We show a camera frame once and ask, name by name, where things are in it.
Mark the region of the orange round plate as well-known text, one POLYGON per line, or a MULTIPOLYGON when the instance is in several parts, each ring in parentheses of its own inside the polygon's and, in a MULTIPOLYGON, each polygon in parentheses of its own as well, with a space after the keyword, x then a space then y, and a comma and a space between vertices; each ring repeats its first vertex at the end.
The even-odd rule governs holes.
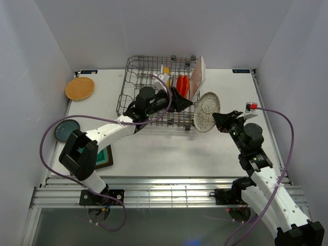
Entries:
POLYGON ((183 92, 183 97, 187 98, 188 92, 189 92, 189 77, 187 75, 185 75, 183 77, 183 84, 184 84, 184 92, 183 92))
POLYGON ((177 83, 176 83, 176 89, 177 89, 177 92, 181 96, 184 95, 184 92, 183 92, 183 75, 178 76, 177 83))

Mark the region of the speckled beige small plate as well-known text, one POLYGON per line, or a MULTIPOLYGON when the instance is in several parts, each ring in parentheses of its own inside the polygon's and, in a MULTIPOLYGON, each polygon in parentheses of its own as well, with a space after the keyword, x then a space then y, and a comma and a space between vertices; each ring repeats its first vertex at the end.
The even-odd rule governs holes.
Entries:
POLYGON ((213 113, 220 112, 219 97, 213 92, 205 93, 195 104, 193 122, 197 131, 209 132, 215 126, 213 113))

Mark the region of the white rectangular plate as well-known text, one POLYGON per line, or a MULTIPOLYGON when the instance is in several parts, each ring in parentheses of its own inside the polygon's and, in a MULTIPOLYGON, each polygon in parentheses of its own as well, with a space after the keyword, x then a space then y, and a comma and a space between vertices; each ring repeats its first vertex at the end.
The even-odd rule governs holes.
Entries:
POLYGON ((189 100, 196 101, 197 93, 206 80, 206 65, 202 56, 198 58, 198 62, 189 79, 189 100))

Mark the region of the yellow dotted scalloped plate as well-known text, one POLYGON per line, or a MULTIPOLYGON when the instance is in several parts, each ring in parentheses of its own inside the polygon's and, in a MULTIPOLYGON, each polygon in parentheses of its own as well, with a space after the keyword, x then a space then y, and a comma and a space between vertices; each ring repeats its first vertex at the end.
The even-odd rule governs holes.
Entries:
POLYGON ((164 72, 165 77, 166 77, 166 84, 167 84, 168 87, 170 87, 170 84, 171 84, 171 82, 170 82, 170 69, 168 67, 164 67, 163 72, 164 72))

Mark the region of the woven bamboo round plate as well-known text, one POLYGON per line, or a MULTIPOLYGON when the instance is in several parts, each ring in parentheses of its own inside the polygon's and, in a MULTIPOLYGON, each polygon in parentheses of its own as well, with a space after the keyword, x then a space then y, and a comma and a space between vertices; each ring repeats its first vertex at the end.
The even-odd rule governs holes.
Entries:
POLYGON ((88 77, 77 77, 71 80, 66 88, 65 95, 70 100, 84 100, 92 95, 95 82, 88 77))

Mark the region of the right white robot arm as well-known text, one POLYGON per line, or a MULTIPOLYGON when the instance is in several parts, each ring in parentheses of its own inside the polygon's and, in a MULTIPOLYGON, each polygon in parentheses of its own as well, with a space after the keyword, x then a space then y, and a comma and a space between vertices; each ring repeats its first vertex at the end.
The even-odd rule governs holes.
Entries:
POLYGON ((240 154, 241 167, 248 176, 233 182, 232 199, 247 203, 271 232, 275 245, 322 245, 324 228, 303 213, 277 176, 262 149, 262 128, 245 123, 251 112, 213 113, 217 129, 228 133, 240 154))

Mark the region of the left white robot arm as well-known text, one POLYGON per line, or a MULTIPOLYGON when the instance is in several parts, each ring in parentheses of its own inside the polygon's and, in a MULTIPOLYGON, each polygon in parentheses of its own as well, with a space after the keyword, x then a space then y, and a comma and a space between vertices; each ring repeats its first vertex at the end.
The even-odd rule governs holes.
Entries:
POLYGON ((59 156, 59 162, 86 188, 96 204, 108 201, 108 185, 96 172, 97 155, 114 142, 142 130, 150 116, 159 111, 181 112, 193 103, 181 96, 177 89, 155 91, 152 87, 140 89, 135 100, 114 122, 87 132, 74 130, 59 156))

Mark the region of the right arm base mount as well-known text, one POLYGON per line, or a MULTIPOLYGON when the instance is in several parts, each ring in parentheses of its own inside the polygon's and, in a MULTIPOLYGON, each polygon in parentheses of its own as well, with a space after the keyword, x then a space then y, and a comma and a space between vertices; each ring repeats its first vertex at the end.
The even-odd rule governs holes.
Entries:
POLYGON ((209 196, 215 199, 216 205, 245 205, 246 203, 241 199, 232 189, 215 189, 209 193, 209 196))

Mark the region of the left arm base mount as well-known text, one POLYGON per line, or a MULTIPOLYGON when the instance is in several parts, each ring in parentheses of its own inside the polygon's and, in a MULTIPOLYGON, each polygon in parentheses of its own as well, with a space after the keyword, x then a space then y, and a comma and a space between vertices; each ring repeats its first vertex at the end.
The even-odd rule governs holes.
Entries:
POLYGON ((79 205, 80 206, 119 206, 120 203, 115 199, 119 200, 120 202, 124 202, 125 197, 125 190, 123 189, 114 189, 109 190, 106 194, 106 197, 95 195, 88 190, 82 190, 80 193, 79 198, 79 205))

